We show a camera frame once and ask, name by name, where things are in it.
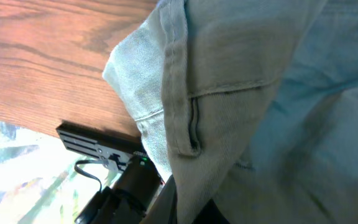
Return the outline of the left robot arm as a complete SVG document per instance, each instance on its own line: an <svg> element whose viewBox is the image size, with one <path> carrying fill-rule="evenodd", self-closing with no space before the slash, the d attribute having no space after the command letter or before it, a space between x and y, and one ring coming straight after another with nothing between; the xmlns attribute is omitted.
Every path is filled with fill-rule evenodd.
<svg viewBox="0 0 358 224"><path fill-rule="evenodd" d="M161 184L154 163L147 157L133 156L113 187L97 191L74 223L140 223Z"/></svg>

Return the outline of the khaki green shorts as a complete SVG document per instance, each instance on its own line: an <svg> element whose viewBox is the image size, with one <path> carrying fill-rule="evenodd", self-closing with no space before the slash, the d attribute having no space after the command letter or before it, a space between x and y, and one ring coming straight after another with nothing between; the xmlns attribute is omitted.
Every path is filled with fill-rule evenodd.
<svg viewBox="0 0 358 224"><path fill-rule="evenodd" d="M358 223L358 1L160 1L103 78L167 183L149 223Z"/></svg>

